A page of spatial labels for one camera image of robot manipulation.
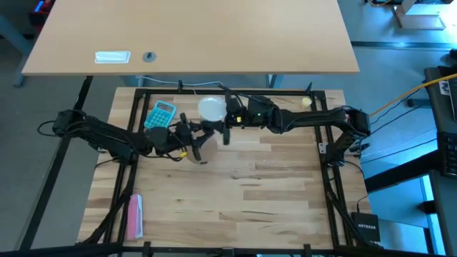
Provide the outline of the white cardboard box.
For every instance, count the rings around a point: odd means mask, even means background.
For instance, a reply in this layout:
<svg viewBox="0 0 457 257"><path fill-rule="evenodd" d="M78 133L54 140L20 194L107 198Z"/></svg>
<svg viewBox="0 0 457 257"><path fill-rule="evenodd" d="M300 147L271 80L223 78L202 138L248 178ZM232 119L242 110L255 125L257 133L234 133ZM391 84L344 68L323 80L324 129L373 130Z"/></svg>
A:
<svg viewBox="0 0 457 257"><path fill-rule="evenodd" d="M417 4L418 0L403 0L393 6L393 12L402 29L444 30L441 18L445 4Z"/></svg>

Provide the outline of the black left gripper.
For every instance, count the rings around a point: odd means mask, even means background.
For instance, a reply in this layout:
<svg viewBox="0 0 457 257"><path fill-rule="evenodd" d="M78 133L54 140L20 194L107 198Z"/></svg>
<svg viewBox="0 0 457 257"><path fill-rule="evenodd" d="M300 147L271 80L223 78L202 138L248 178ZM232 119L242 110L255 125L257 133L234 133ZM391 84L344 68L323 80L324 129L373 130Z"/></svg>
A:
<svg viewBox="0 0 457 257"><path fill-rule="evenodd" d="M169 138L167 139L166 153L183 149L187 151L189 146L196 161L201 160L199 147L202 147L214 134L213 123L211 121L202 121L194 123L189 121L185 113L179 114L180 121L174 124L175 130L168 130Z"/></svg>

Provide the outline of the teal calculator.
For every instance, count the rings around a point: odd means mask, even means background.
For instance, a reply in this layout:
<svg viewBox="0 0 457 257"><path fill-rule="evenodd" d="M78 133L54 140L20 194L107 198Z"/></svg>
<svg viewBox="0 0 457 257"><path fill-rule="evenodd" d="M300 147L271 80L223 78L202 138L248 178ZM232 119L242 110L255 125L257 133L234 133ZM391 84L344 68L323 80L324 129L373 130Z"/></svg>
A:
<svg viewBox="0 0 457 257"><path fill-rule="evenodd" d="M144 121L144 127L152 129L155 127L168 128L176 115L177 107L165 101L157 101Z"/></svg>

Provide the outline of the white rectangular desk plate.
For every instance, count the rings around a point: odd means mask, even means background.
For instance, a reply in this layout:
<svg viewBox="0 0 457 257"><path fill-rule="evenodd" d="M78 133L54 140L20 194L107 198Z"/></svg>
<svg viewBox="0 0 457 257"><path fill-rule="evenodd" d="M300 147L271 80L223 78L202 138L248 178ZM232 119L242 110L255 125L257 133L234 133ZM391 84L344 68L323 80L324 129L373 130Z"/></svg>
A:
<svg viewBox="0 0 457 257"><path fill-rule="evenodd" d="M130 57L130 51L97 51L94 62L96 64L127 64Z"/></svg>

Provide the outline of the pink and white packet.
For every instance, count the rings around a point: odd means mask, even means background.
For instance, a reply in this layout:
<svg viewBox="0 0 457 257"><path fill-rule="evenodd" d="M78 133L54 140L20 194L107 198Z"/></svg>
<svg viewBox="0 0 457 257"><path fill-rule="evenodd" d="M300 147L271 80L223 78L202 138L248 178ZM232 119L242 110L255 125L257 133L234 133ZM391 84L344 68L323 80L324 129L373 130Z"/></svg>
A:
<svg viewBox="0 0 457 257"><path fill-rule="evenodd" d="M143 238L144 226L143 226L143 199L139 194L131 195L127 224L126 224L126 240L135 241Z"/></svg>

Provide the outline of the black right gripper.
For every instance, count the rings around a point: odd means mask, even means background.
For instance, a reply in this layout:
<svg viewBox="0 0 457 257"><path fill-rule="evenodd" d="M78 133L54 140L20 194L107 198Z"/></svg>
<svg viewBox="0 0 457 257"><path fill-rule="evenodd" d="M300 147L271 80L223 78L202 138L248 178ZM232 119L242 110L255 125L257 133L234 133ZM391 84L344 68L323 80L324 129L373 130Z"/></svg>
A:
<svg viewBox="0 0 457 257"><path fill-rule="evenodd" d="M265 96L225 93L226 115L223 121L213 122L213 128L223 130L224 145L230 144L231 128L267 127L272 133L282 134L280 108Z"/></svg>

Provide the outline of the black aluminium table frame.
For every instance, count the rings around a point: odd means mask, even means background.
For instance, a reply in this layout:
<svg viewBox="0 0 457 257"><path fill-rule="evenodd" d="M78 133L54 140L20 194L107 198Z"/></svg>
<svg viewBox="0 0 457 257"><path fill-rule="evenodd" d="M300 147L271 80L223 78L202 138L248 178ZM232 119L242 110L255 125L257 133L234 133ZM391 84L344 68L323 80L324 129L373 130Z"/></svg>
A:
<svg viewBox="0 0 457 257"><path fill-rule="evenodd" d="M229 145L214 134L214 159L200 165L180 150L180 161L140 158L120 168L100 156L79 229L86 240L105 218L113 196L129 178L143 199L144 236L127 241L121 214L101 242L121 242L139 250L145 242L155 251L210 254L296 254L305 246L317 254L345 244L348 227L332 206L325 187L333 189L345 211L353 211L366 188L356 159L338 170L321 165L318 145L335 140L337 128L296 128L273 134L263 128L233 128Z"/></svg>

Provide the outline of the black Netgear network switch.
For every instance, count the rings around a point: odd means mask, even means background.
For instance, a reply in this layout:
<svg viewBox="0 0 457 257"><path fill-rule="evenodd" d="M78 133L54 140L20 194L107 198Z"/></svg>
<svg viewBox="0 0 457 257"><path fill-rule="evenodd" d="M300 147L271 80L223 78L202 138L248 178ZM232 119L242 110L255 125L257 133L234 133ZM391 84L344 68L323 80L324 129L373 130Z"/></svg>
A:
<svg viewBox="0 0 457 257"><path fill-rule="evenodd" d="M380 243L378 216L370 213L353 212L351 218L361 234L372 243Z"/></svg>

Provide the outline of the light wooden desk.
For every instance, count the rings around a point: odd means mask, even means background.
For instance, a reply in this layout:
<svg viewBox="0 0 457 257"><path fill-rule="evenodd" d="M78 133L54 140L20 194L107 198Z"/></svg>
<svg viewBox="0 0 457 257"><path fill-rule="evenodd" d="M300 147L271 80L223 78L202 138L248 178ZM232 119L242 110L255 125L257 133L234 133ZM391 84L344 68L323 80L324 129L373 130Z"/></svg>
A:
<svg viewBox="0 0 457 257"><path fill-rule="evenodd" d="M97 51L130 51L96 64ZM143 61L146 52L157 57ZM355 74L337 0L56 0L28 76Z"/></svg>

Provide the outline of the black keyboard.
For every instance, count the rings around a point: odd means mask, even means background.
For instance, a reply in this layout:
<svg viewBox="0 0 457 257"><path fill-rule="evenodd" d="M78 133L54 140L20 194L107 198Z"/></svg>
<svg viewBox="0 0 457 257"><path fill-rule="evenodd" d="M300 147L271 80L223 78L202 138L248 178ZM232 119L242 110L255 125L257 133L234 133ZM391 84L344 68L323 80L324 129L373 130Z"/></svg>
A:
<svg viewBox="0 0 457 257"><path fill-rule="evenodd" d="M439 132L437 139L443 164L442 174L457 178L457 134Z"/></svg>

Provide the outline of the black side desk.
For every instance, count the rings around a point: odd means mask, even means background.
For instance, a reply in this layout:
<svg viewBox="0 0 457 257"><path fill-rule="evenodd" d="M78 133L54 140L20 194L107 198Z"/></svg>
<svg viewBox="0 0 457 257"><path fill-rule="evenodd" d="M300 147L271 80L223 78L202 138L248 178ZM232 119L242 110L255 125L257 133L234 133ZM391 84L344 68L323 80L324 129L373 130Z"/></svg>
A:
<svg viewBox="0 0 457 257"><path fill-rule="evenodd" d="M436 125L437 149L429 153L429 174L434 196L434 206L438 214L445 252L457 257L457 178L442 174L443 164L438 150L438 133L457 134L457 121L454 120L451 97L443 95L438 84L427 87L431 109Z"/></svg>

